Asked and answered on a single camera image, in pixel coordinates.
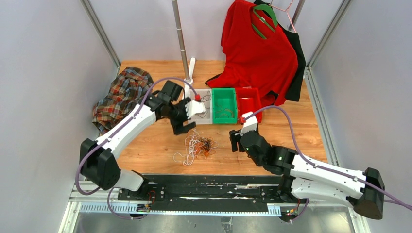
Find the plastic tray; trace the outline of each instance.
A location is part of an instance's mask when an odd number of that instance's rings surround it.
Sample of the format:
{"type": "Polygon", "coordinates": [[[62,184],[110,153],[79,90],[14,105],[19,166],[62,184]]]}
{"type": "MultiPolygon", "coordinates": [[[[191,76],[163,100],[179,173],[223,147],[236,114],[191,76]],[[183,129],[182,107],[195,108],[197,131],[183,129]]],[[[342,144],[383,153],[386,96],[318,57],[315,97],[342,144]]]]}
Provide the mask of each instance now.
{"type": "MultiPolygon", "coordinates": [[[[236,88],[239,117],[248,112],[255,112],[262,108],[259,90],[256,88],[236,88]]],[[[255,115],[259,123],[262,123],[262,112],[255,115]]]]}
{"type": "MultiPolygon", "coordinates": [[[[213,124],[212,121],[212,89],[196,89],[197,94],[202,98],[202,102],[205,104],[206,112],[194,115],[189,123],[196,122],[196,125],[209,125],[213,124]]],[[[194,93],[190,90],[190,98],[194,99],[194,93]]]]}
{"type": "Polygon", "coordinates": [[[213,124],[236,124],[238,105],[234,88],[212,89],[213,124]]]}

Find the gray wall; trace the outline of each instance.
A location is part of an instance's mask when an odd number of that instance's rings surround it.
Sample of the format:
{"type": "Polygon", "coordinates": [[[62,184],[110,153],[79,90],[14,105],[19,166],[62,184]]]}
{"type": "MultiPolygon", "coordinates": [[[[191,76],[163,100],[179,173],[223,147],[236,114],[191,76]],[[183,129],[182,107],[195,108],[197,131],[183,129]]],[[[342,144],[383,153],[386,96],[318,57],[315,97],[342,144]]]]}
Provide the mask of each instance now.
{"type": "Polygon", "coordinates": [[[0,5],[0,232],[54,233],[115,67],[80,1],[0,5]]]}
{"type": "MultiPolygon", "coordinates": [[[[343,166],[377,168],[412,204],[411,1],[353,1],[313,68],[343,166]]],[[[410,232],[412,212],[385,204],[373,233],[410,232]]]]}
{"type": "MultiPolygon", "coordinates": [[[[227,9],[234,0],[178,0],[188,57],[224,60],[220,39],[227,9]]],[[[291,0],[274,0],[285,9],[291,0]]],[[[299,0],[290,8],[291,17],[299,0]]],[[[302,49],[310,58],[342,0],[307,0],[296,24],[302,49]]],[[[180,60],[171,0],[91,0],[120,60],[180,60]]],[[[285,12],[276,18],[289,25],[285,12]]]]}

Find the plaid cloth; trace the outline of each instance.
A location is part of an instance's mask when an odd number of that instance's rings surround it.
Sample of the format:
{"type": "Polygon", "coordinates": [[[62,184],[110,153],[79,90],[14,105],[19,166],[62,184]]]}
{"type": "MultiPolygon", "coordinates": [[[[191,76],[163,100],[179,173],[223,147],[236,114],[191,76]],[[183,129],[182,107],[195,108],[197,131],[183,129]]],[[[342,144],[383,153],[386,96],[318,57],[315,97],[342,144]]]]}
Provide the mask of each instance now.
{"type": "Polygon", "coordinates": [[[109,94],[93,107],[93,124],[104,134],[123,120],[153,84],[150,74],[126,67],[112,82],[109,94]]]}

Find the gray floor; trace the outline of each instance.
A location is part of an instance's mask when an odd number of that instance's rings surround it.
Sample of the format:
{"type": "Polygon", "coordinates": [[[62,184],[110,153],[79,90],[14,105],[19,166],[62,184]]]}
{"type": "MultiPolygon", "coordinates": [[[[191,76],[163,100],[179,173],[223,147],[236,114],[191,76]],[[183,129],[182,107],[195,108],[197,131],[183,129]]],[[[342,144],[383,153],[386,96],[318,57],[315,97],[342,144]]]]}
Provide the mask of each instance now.
{"type": "Polygon", "coordinates": [[[122,220],[111,214],[80,213],[76,233],[351,233],[347,208],[308,208],[289,225],[277,217],[161,216],[122,220]]]}

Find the perforated metal strip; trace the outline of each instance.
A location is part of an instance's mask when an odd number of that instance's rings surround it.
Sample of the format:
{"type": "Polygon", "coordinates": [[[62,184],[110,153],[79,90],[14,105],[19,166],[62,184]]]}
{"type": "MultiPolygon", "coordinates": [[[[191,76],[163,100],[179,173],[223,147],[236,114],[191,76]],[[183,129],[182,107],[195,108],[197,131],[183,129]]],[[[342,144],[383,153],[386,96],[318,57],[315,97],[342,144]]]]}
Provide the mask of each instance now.
{"type": "MultiPolygon", "coordinates": [[[[119,214],[141,214],[135,203],[112,203],[114,212],[119,214]]],[[[105,202],[82,202],[80,213],[110,213],[105,202]]],[[[207,216],[274,216],[280,217],[280,207],[268,205],[267,212],[220,212],[220,211],[164,211],[152,210],[151,215],[207,215],[207,216]]]]}

